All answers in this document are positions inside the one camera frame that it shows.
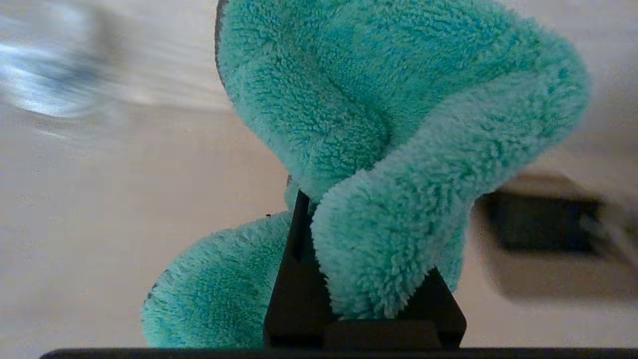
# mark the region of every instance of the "microfiber cloth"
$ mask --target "microfiber cloth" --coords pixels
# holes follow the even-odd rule
[[[314,204],[342,319],[392,318],[436,266],[454,289],[475,200],[577,125],[566,40],[488,0],[230,0],[219,73]],[[142,311],[152,346],[260,348],[290,212],[212,234]]]

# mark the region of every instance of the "white surface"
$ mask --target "white surface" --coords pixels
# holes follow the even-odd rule
[[[172,258],[284,206],[284,169],[232,114],[214,72],[214,2],[103,3],[125,70],[121,97],[191,110],[116,105],[116,125],[80,125],[75,141],[49,134],[65,126],[0,111],[0,358],[142,345],[139,307]],[[595,80],[588,122],[540,167],[570,165],[598,186],[613,187],[611,173],[635,183],[625,169],[635,169],[638,134],[638,3],[507,3],[573,39]],[[565,161],[583,148],[599,160]],[[613,170],[610,158],[627,165]],[[457,294],[464,345],[638,346],[634,303],[510,303],[472,248]]]

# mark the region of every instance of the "blurry object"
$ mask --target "blurry object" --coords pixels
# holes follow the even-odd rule
[[[0,75],[7,99],[57,118],[81,116],[99,101],[105,76],[100,20],[69,1],[0,6]]]
[[[600,250],[638,271],[638,202],[624,200],[603,206],[594,227]]]
[[[489,224],[481,230],[481,260],[506,297],[638,298],[636,269],[611,255],[625,252],[619,248],[627,243],[608,235],[627,220],[600,194],[566,178],[523,175],[485,196],[480,207]]]

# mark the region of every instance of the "beige floor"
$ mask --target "beige floor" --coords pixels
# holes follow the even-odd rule
[[[114,103],[67,125],[0,114],[1,358],[143,345],[139,308],[172,258],[284,208],[286,172],[227,112]],[[504,299],[477,228],[456,294],[465,346],[638,346],[636,303]]]

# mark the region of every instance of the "black stand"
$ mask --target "black stand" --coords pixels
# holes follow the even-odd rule
[[[433,269],[392,320],[339,321],[310,235],[309,199],[299,192],[279,275],[264,323],[271,349],[456,349],[467,327],[461,309]]]

